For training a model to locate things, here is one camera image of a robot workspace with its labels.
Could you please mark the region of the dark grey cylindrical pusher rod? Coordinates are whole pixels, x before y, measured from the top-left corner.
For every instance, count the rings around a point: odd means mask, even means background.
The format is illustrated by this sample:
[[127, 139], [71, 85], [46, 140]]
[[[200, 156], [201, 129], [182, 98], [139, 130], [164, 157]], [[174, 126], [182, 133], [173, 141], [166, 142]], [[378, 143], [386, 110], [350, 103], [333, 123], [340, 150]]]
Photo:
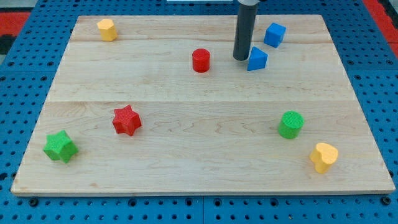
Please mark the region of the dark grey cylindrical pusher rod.
[[239, 0], [238, 2], [233, 58], [243, 61], [249, 57], [259, 0]]

